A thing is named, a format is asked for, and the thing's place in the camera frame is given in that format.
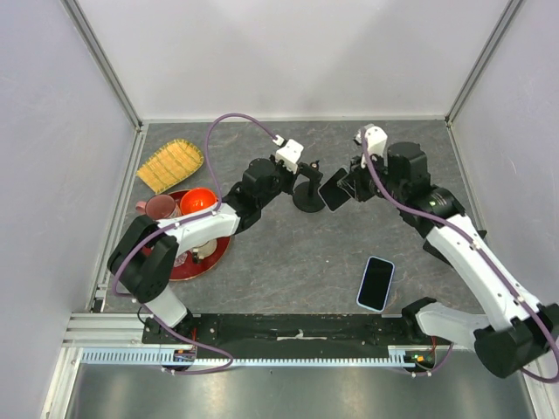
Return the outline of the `black phone clear case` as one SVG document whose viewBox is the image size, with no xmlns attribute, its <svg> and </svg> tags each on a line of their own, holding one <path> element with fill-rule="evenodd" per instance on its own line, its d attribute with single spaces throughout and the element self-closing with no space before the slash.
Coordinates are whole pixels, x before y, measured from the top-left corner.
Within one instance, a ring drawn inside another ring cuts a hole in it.
<svg viewBox="0 0 559 419">
<path fill-rule="evenodd" d="M 318 194 L 326 207 L 331 211 L 337 211 L 343 204 L 351 199 L 351 195 L 338 182 L 343 180 L 349 172 L 345 168 L 339 168 L 324 184 L 318 188 Z"/>
</svg>

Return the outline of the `black round-base phone stand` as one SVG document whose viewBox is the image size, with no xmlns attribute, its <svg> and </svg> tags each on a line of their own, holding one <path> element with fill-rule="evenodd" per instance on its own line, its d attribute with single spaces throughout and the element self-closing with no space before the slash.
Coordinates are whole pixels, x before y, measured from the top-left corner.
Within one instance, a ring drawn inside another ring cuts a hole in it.
<svg viewBox="0 0 559 419">
<path fill-rule="evenodd" d="M 316 213 L 325 208 L 325 203 L 318 194 L 323 173 L 320 171 L 320 162 L 302 162 L 299 165 L 299 175 L 307 178 L 293 189 L 293 204 L 305 213 Z"/>
</svg>

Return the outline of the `black folding phone stand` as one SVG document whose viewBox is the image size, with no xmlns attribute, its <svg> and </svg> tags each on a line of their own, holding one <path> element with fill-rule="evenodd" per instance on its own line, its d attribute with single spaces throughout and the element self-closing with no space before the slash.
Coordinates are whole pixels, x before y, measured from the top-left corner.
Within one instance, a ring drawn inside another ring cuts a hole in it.
<svg viewBox="0 0 559 419">
<path fill-rule="evenodd" d="M 486 230 L 477 230 L 477 235 L 484 240 L 487 236 Z M 433 245 L 431 245 L 427 240 L 424 241 L 423 250 L 429 253 L 430 255 L 434 256 L 438 260 L 442 261 L 447 265 L 451 265 L 450 262 L 446 259 L 446 257 Z"/>
</svg>

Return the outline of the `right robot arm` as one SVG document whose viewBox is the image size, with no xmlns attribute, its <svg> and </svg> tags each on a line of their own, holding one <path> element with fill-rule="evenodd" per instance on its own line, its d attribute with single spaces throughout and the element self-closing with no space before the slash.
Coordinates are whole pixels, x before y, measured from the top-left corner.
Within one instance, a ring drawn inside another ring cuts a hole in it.
<svg viewBox="0 0 559 419">
<path fill-rule="evenodd" d="M 413 344 L 440 337 L 475 352 L 500 378 L 525 371 L 544 354 L 557 354 L 558 305 L 545 306 L 528 292 L 487 247 L 455 196 L 431 183 L 420 146 L 365 137 L 355 142 L 362 153 L 338 186 L 358 202 L 379 196 L 396 206 L 424 239 L 424 248 L 458 273 L 483 309 L 470 314 L 420 299 L 400 321 L 402 337 Z"/>
</svg>

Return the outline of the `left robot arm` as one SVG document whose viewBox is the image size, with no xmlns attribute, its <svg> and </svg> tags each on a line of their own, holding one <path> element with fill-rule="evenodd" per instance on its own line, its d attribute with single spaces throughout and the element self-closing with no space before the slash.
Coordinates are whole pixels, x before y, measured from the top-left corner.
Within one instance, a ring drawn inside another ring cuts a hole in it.
<svg viewBox="0 0 559 419">
<path fill-rule="evenodd" d="M 170 289 L 176 258 L 213 239 L 231 237 L 252 227 L 262 209 L 282 193 L 291 195 L 299 175 L 310 177 L 316 163 L 290 171 L 272 157 L 251 161 L 242 180 L 208 209 L 155 221 L 138 216 L 108 259 L 107 268 L 139 304 L 162 322 L 162 334 L 173 343 L 191 334 L 189 310 Z"/>
</svg>

